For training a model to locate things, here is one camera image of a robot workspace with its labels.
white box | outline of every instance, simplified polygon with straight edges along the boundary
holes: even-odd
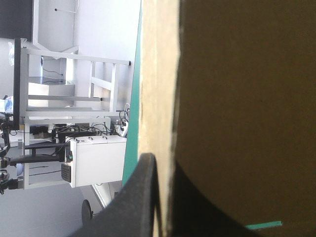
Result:
[[[119,136],[79,137],[70,141],[73,160],[71,187],[122,180],[126,138]]]

black cable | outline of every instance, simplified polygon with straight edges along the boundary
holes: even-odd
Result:
[[[10,130],[9,133],[10,133],[11,136],[16,136],[16,135],[18,134],[17,131],[15,131],[15,134],[12,134],[11,132],[12,132],[12,131]]]
[[[29,176],[42,175],[42,174],[51,174],[51,173],[57,173],[57,172],[61,172],[61,170],[52,171],[52,172],[46,172],[46,173],[40,173],[40,174],[31,174]]]
[[[56,73],[56,74],[58,74],[60,76],[63,76],[63,74],[60,74],[60,73],[58,73],[56,71],[49,71],[49,70],[46,70],[45,68],[43,68],[43,70],[46,71],[46,72],[49,72],[49,73]]]
[[[63,81],[63,80],[61,80],[61,81],[52,81],[52,80],[48,80],[48,81],[43,82],[42,84],[45,84],[45,83],[48,83],[48,82],[61,83],[61,82],[64,82],[64,81]]]
[[[46,168],[46,167],[48,167],[48,165],[44,165],[44,166],[36,166],[36,167],[29,168],[29,169]]]

green mat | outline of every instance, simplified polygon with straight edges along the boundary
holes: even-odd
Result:
[[[139,118],[139,78],[140,78],[140,53],[141,53],[141,25],[142,25],[142,10],[140,10],[138,35],[134,65],[134,77],[132,85],[132,95],[130,104],[130,116],[125,152],[125,162],[123,170],[124,185],[130,175],[133,173],[138,161],[138,118]]]

power cord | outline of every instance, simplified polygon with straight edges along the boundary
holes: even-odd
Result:
[[[70,12],[70,13],[77,13],[79,10],[79,0],[78,0],[78,4],[77,4],[77,10],[76,11],[68,11],[68,10],[59,10],[57,8],[54,9],[55,11],[64,11],[64,12]]]
[[[56,74],[58,74],[58,75],[60,75],[60,76],[63,76],[63,74],[60,74],[60,73],[58,73],[58,72],[56,72],[56,71],[49,71],[49,70],[46,70],[45,68],[43,68],[43,70],[46,71],[46,72],[48,72],[48,73],[56,73]]]
[[[57,172],[61,172],[61,170],[52,171],[52,172],[46,172],[46,173],[40,173],[40,174],[31,174],[29,176],[36,176],[36,175],[42,175],[42,174],[51,174],[51,173],[57,173]]]

white wall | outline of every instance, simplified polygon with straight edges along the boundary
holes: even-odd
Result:
[[[80,54],[132,62],[129,67],[120,66],[118,72],[118,109],[131,97],[139,13],[140,0],[81,0],[75,16],[75,45],[79,45]],[[101,67],[96,67],[97,77],[102,76]],[[108,65],[106,80],[111,79],[110,73]],[[78,96],[88,95],[88,76],[89,63],[76,63]]]
[[[13,95],[13,66],[9,65],[8,42],[14,43],[14,40],[0,38],[0,99]]]

